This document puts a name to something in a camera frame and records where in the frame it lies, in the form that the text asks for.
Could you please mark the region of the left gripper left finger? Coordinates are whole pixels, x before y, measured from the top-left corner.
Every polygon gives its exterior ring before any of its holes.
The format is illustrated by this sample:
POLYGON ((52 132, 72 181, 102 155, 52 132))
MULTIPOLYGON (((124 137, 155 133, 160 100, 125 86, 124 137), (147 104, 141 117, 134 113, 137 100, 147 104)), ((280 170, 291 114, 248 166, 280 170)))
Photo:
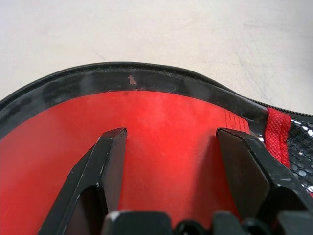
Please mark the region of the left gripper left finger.
POLYGON ((118 208, 127 129, 103 133, 67 176, 40 235, 99 235, 105 216, 118 208))

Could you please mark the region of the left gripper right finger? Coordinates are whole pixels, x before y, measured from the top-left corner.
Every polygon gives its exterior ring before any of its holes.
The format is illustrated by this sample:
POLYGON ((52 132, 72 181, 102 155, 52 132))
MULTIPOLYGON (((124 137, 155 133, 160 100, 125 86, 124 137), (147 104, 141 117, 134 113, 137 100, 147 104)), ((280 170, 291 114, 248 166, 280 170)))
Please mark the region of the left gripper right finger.
POLYGON ((282 211, 313 211, 313 198, 255 136, 216 132, 225 174, 240 218, 275 218, 282 211))

